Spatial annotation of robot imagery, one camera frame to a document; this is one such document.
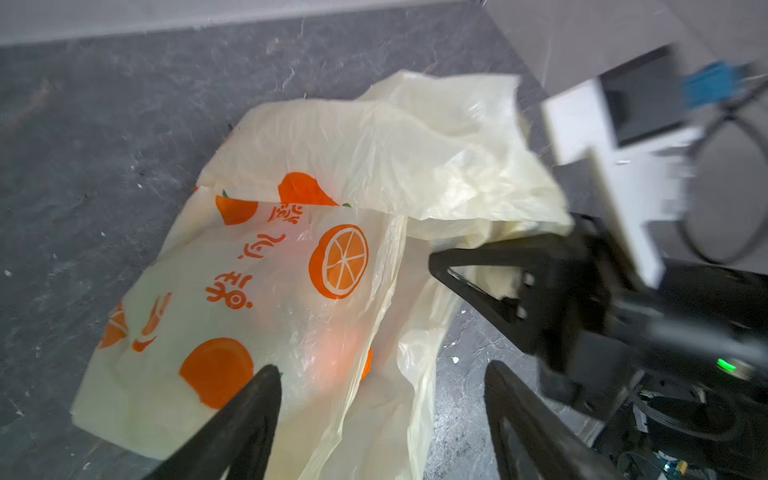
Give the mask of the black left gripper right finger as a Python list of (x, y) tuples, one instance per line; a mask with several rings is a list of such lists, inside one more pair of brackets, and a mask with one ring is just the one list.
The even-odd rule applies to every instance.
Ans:
[(621, 477), (501, 361), (492, 360), (486, 368), (484, 402), (501, 479), (522, 477), (522, 454), (542, 479)]

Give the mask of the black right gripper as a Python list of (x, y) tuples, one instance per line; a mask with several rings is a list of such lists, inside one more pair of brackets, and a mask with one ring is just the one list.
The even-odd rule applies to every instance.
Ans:
[(610, 418), (645, 374), (767, 402), (767, 279), (669, 260), (648, 287), (594, 217), (547, 235), (430, 254), (432, 276), (541, 362), (544, 394)]

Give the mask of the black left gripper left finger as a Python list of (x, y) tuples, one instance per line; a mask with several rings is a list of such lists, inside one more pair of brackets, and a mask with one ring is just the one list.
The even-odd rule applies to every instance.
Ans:
[(148, 479), (263, 479), (282, 399), (281, 373), (266, 365)]

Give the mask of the cream plastic bag orange print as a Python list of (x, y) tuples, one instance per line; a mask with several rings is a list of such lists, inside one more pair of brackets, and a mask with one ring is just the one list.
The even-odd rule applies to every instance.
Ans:
[[(249, 110), (156, 260), (109, 315), (70, 414), (139, 455), (176, 452), (264, 366), (281, 373), (270, 479), (419, 479), (437, 356), (460, 299), (432, 252), (563, 235), (509, 74), (398, 72), (353, 100)], [(373, 358), (313, 385), (309, 348), (356, 329)]]

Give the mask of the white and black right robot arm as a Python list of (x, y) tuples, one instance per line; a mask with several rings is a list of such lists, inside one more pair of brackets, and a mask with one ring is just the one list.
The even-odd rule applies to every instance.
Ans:
[(484, 401), (503, 479), (763, 479), (767, 279), (669, 261), (647, 286), (602, 222), (454, 248), (432, 276), (539, 363)]

